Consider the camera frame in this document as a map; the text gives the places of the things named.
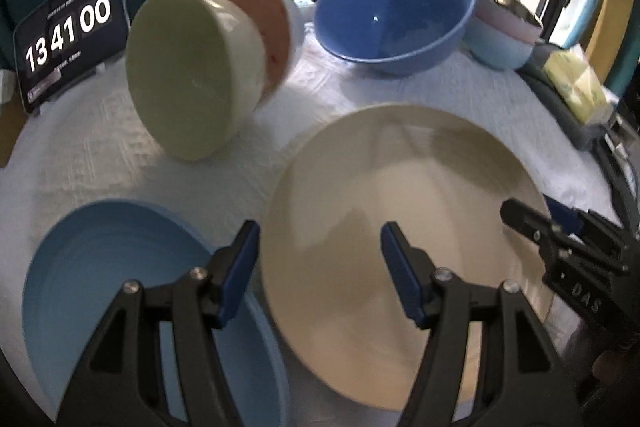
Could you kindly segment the person's right hand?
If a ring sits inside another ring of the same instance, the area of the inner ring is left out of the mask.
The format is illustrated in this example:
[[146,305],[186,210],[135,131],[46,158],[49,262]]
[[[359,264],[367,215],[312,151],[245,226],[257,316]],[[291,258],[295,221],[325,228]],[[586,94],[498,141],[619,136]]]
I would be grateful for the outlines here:
[[606,350],[594,361],[592,366],[593,376],[604,387],[611,387],[625,376],[638,355],[638,347]]

